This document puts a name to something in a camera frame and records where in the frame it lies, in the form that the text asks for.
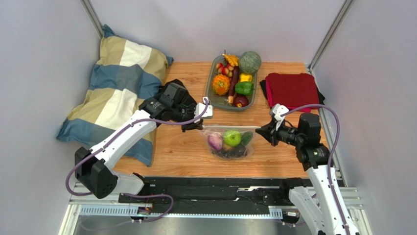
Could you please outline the green apple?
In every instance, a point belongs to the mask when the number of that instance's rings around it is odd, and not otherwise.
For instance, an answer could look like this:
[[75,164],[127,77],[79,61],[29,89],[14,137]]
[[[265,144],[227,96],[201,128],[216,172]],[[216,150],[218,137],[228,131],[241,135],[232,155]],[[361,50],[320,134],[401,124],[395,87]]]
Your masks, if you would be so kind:
[[226,145],[235,147],[240,144],[242,135],[235,130],[226,131],[223,134],[223,141]]

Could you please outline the green cucumber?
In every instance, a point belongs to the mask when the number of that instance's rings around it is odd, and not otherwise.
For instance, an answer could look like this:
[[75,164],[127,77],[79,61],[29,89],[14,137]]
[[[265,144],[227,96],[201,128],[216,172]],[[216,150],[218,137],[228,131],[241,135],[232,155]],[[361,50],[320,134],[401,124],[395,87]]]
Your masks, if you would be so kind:
[[251,131],[247,131],[247,132],[243,133],[242,137],[241,137],[240,144],[243,145],[243,146],[248,145],[251,142],[253,136],[254,136],[254,134]]

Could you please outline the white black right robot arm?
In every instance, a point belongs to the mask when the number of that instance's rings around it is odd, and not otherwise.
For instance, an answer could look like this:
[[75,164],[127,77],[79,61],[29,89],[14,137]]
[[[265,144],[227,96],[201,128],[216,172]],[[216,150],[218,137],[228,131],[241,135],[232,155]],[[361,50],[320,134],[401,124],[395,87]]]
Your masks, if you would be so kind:
[[271,112],[271,122],[256,132],[272,146],[284,142],[294,146],[315,189],[315,202],[300,178],[284,179],[280,185],[283,198],[295,205],[314,235],[358,235],[344,203],[330,158],[330,150],[321,143],[321,123],[318,115],[303,113],[297,127],[285,125],[285,118]]

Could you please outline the dark grape bunch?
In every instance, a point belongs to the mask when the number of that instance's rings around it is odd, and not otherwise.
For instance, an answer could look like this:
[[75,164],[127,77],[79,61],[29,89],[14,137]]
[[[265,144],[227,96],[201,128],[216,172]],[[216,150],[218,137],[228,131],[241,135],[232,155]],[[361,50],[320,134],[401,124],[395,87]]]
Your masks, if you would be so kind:
[[211,153],[222,159],[238,159],[246,157],[248,149],[243,145],[237,145],[227,149],[223,148],[221,150],[212,150]]

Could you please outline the clear polka dot zip bag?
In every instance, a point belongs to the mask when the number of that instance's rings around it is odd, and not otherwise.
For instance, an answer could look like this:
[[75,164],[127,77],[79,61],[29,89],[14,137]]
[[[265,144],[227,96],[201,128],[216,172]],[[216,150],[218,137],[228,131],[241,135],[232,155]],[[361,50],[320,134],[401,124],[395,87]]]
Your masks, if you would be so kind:
[[204,125],[199,134],[208,152],[220,159],[237,160],[251,156],[259,126]]

